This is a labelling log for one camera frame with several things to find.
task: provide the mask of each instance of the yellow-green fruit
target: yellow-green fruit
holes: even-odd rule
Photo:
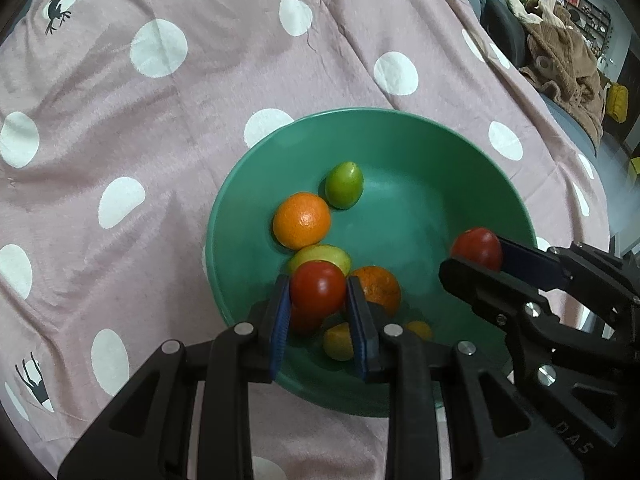
[[[404,327],[417,334],[423,341],[431,341],[433,339],[433,330],[423,321],[410,321]]]
[[[322,338],[324,352],[335,361],[348,361],[353,359],[353,345],[349,323],[340,323],[324,333]]]
[[[289,272],[293,274],[302,264],[313,260],[323,260],[331,262],[347,276],[351,270],[351,257],[340,247],[328,244],[309,245],[300,249],[289,261]]]
[[[324,183],[324,195],[338,209],[352,207],[362,195],[364,177],[355,162],[343,162],[333,168]]]

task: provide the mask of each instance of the brown blanket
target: brown blanket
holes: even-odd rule
[[[534,7],[534,1],[527,4],[529,12],[536,12]],[[566,28],[547,22],[524,25],[532,61],[520,72],[536,90],[567,111],[597,148],[602,138],[604,99],[596,59],[566,9],[556,5],[554,14]]]

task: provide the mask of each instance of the silver screw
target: silver screw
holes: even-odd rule
[[[543,386],[551,386],[556,382],[556,370],[552,365],[542,365],[538,368],[538,381]]]
[[[385,334],[391,337],[398,337],[403,332],[402,327],[400,325],[396,325],[395,323],[389,323],[388,325],[385,325],[383,330]]]
[[[476,345],[471,341],[460,341],[458,343],[458,351],[464,355],[473,355],[476,353]]]
[[[234,327],[234,332],[237,333],[238,335],[249,335],[253,331],[254,331],[254,326],[251,323],[247,323],[245,321],[243,321],[242,323],[238,323]]]
[[[175,354],[180,349],[180,343],[175,339],[169,339],[169,341],[162,343],[160,348],[165,354]]]
[[[533,301],[529,301],[529,303],[524,304],[524,311],[529,314],[531,317],[538,317],[542,312],[539,304],[533,303]]]

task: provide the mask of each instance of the orange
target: orange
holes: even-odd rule
[[[317,244],[329,232],[329,206],[313,193],[296,193],[287,198],[273,216],[273,234],[289,249],[299,251]]]
[[[400,284],[396,277],[378,266],[360,267],[351,273],[360,279],[360,285],[367,301],[385,308],[389,317],[395,316],[400,307]]]

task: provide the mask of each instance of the green bowl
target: green bowl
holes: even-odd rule
[[[353,108],[305,117],[250,149],[226,178],[209,218],[206,259],[213,295],[228,325],[245,320],[270,294],[293,252],[271,233],[286,197],[320,192],[326,174],[356,162],[365,187],[358,203],[332,211],[324,243],[346,250],[353,269],[389,269],[402,287],[394,320],[428,322],[434,340],[475,343],[498,367],[508,362],[504,333],[446,293],[440,263],[462,231],[484,226],[534,246],[527,210],[504,173],[473,144],[422,117]],[[339,316],[325,326],[337,324]],[[329,359],[322,335],[290,336],[277,382],[319,406],[351,415],[387,416],[388,387],[364,384],[353,363]]]

